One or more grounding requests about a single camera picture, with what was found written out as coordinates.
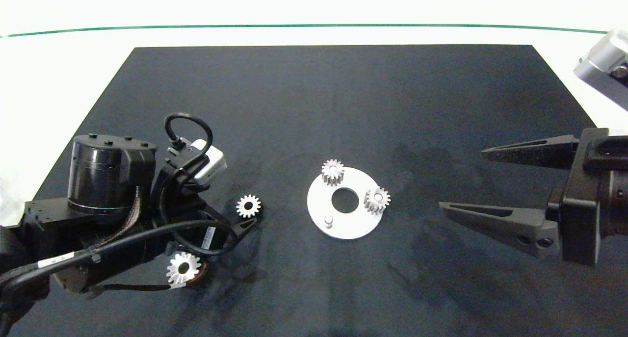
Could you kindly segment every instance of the robotic arm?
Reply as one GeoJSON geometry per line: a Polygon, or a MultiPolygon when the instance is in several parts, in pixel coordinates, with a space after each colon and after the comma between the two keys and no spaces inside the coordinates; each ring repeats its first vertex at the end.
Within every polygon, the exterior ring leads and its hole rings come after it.
{"type": "Polygon", "coordinates": [[[256,218],[229,221],[198,196],[227,167],[211,145],[209,126],[172,113],[164,127],[172,147],[152,188],[155,144],[130,136],[76,136],[67,198],[27,202],[18,225],[0,227],[0,336],[47,297],[50,275],[64,290],[92,296],[184,287],[206,272],[201,259],[229,252],[249,233],[256,218]],[[207,139],[177,136],[170,126],[177,118],[197,123],[207,139]],[[99,285],[173,250],[185,259],[172,267],[172,284],[99,285]]]}
{"type": "MultiPolygon", "coordinates": [[[[576,75],[628,110],[628,34],[613,30],[581,58],[576,75]]],[[[482,151],[496,162],[570,169],[545,209],[440,203],[448,219],[545,257],[595,266],[601,239],[628,235],[628,136],[609,129],[566,135],[482,151]]]]}

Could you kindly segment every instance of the metal gear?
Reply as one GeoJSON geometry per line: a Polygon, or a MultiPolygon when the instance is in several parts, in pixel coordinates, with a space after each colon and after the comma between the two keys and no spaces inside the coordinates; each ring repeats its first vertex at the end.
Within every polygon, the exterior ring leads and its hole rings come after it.
{"type": "Polygon", "coordinates": [[[175,254],[175,257],[170,259],[170,266],[167,267],[168,273],[166,273],[170,287],[185,287],[186,282],[198,275],[200,266],[200,258],[189,252],[175,254]]]}
{"type": "Polygon", "coordinates": [[[323,163],[321,174],[327,185],[338,185],[345,175],[345,166],[337,159],[330,159],[323,163]]]}
{"type": "Polygon", "coordinates": [[[240,217],[253,218],[258,213],[260,213],[262,203],[259,198],[249,194],[247,196],[244,196],[243,198],[240,198],[240,201],[238,201],[235,208],[240,217]]]}
{"type": "Polygon", "coordinates": [[[381,187],[368,190],[364,196],[364,207],[366,207],[369,212],[374,214],[381,214],[384,212],[390,202],[390,194],[388,194],[388,191],[381,187]]]}

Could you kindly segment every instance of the black tabletop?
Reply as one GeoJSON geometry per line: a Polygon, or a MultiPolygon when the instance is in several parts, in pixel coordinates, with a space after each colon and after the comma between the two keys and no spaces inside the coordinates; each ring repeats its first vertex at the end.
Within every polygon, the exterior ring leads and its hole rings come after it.
{"type": "MultiPolygon", "coordinates": [[[[54,285],[14,335],[628,333],[625,239],[603,241],[594,270],[528,257],[438,209],[438,201],[542,208],[567,177],[480,156],[593,126],[531,46],[138,48],[77,134],[155,142],[161,161],[171,111],[206,120],[226,154],[229,168],[204,199],[233,216],[240,196],[256,194],[264,221],[212,261],[203,288],[85,301],[54,285]],[[381,223],[363,238],[330,238],[309,218],[308,187],[330,158],[390,191],[381,223]]],[[[69,157],[70,143],[36,198],[65,196],[69,157]]],[[[159,257],[111,281],[164,283],[166,265],[159,257]]]]}

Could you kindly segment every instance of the white wall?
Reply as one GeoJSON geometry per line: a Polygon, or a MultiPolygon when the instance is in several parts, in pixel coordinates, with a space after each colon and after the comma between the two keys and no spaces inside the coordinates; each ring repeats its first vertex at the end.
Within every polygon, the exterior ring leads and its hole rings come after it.
{"type": "Polygon", "coordinates": [[[599,127],[628,113],[572,73],[602,35],[513,28],[315,27],[96,30],[106,26],[489,24],[628,30],[625,0],[0,0],[0,223],[19,219],[134,47],[532,44],[599,127]],[[44,133],[47,142],[36,140],[44,133]]]}

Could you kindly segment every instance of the barcode sticker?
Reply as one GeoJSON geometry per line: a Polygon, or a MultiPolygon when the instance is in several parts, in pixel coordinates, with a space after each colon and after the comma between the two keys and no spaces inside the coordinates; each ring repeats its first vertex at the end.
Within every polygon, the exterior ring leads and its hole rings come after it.
{"type": "Polygon", "coordinates": [[[213,239],[213,234],[216,232],[216,227],[208,227],[205,232],[205,238],[203,238],[203,243],[200,245],[201,248],[207,250],[209,249],[209,245],[211,245],[211,239],[213,239]]]}
{"type": "Polygon", "coordinates": [[[54,263],[65,261],[66,259],[71,259],[72,257],[74,257],[74,251],[68,252],[67,254],[50,257],[48,259],[41,259],[40,261],[37,262],[37,267],[41,268],[41,267],[50,266],[54,263]]]}

